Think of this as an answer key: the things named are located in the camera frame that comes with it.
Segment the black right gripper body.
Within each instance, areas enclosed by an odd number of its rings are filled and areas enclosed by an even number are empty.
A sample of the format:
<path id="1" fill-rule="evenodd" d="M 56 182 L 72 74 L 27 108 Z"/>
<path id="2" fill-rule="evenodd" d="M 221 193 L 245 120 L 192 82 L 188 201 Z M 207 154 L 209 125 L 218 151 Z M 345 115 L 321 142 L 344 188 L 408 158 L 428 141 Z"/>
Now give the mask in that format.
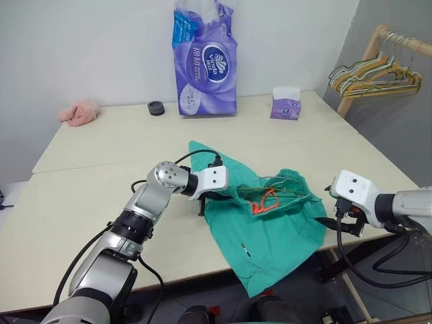
<path id="1" fill-rule="evenodd" d="M 365 213 L 358 207 L 355 207 L 349 200 L 338 198 L 335 204 L 335 217 L 340 222 L 340 229 L 344 233 L 349 233 L 356 237 L 362 236 L 362 231 L 367 223 Z M 355 219 L 354 223 L 344 223 L 342 220 L 345 217 Z"/>

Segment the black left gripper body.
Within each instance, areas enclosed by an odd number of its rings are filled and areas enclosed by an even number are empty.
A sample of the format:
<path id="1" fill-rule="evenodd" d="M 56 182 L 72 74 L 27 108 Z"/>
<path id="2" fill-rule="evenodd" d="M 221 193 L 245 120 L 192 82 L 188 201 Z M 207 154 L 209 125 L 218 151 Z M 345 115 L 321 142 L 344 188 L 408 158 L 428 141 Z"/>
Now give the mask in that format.
<path id="1" fill-rule="evenodd" d="M 200 211 L 198 213 L 199 216 L 205 216 L 205 205 L 207 199 L 222 201 L 222 200 L 230 200 L 232 199 L 232 196 L 226 194 L 220 194 L 214 191 L 203 192 L 198 196 L 198 201 L 200 202 Z"/>

